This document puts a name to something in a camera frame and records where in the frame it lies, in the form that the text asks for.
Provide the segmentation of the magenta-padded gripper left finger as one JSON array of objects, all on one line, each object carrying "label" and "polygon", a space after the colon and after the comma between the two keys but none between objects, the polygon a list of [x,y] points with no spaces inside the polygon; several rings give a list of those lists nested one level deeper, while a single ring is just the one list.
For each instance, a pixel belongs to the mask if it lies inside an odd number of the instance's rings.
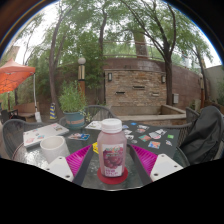
[{"label": "magenta-padded gripper left finger", "polygon": [[67,157],[57,157],[45,170],[81,186],[93,154],[93,146],[88,145]]}]

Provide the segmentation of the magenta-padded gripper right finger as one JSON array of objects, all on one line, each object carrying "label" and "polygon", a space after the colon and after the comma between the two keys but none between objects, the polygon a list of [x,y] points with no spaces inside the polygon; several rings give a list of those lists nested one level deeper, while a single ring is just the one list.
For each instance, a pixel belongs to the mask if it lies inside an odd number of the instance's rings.
[{"label": "magenta-padded gripper right finger", "polygon": [[144,185],[164,178],[182,169],[182,166],[166,154],[156,155],[139,146],[129,144],[130,155]]}]

